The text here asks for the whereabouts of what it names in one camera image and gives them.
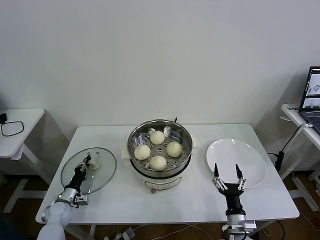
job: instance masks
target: robotic arm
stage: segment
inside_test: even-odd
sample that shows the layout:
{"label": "robotic arm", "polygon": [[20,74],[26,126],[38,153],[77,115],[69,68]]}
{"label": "robotic arm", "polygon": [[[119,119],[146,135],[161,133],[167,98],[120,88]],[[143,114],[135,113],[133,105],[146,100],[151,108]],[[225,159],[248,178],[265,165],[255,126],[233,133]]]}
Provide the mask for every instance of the robotic arm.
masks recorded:
{"label": "robotic arm", "polygon": [[237,183],[226,183],[219,177],[217,164],[214,165],[213,183],[226,200],[227,210],[225,215],[227,218],[226,225],[222,227],[221,233],[224,236],[225,230],[229,233],[229,240],[249,240],[247,234],[257,228],[255,221],[246,220],[246,212],[240,202],[240,195],[245,191],[247,179],[244,179],[243,173],[239,166],[235,165]]}
{"label": "robotic arm", "polygon": [[91,155],[74,169],[74,175],[58,198],[45,208],[41,219],[47,224],[41,229],[37,240],[65,240],[64,228],[70,223],[71,208],[88,205],[88,196],[80,194],[80,186],[87,178]]}

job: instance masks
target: laptop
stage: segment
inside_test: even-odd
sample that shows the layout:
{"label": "laptop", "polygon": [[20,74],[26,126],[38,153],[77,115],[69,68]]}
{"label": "laptop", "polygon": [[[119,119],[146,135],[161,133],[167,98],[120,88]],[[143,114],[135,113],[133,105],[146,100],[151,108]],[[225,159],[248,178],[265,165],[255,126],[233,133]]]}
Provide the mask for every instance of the laptop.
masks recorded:
{"label": "laptop", "polygon": [[320,134],[320,66],[309,69],[299,113]]}

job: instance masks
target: white plate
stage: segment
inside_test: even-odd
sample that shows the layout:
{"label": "white plate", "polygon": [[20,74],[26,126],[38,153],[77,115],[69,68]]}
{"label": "white plate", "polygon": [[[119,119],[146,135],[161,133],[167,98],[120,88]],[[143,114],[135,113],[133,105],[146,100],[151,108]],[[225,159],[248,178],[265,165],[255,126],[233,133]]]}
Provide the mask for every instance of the white plate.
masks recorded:
{"label": "white plate", "polygon": [[245,188],[253,188],[262,183],[266,176],[266,163],[262,156],[249,144],[233,138],[214,141],[206,151],[210,170],[217,164],[219,177],[226,183],[237,183],[236,164],[247,179]]}

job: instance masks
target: glass lid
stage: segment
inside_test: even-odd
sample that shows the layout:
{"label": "glass lid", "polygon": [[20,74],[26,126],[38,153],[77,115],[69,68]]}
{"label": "glass lid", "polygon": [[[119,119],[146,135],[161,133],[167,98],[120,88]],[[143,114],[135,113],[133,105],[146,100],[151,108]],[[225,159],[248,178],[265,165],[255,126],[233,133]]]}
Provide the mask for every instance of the glass lid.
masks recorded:
{"label": "glass lid", "polygon": [[104,187],[110,181],[117,167],[115,156],[107,149],[93,147],[78,152],[64,165],[61,172],[61,183],[63,187],[70,183],[75,174],[74,169],[89,154],[91,155],[91,164],[86,180],[84,180],[80,186],[80,193],[84,195],[93,193]]}

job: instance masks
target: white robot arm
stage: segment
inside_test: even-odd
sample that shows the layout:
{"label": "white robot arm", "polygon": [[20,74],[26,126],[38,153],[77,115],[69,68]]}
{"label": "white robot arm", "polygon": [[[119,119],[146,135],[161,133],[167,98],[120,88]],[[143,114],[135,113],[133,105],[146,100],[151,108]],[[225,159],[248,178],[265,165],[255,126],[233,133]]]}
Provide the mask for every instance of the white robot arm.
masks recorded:
{"label": "white robot arm", "polygon": [[71,208],[88,204],[88,196],[80,194],[80,186],[86,179],[90,154],[74,169],[74,176],[51,206],[47,206],[41,219],[47,224],[41,229],[37,240],[65,240],[64,228],[71,221]]}

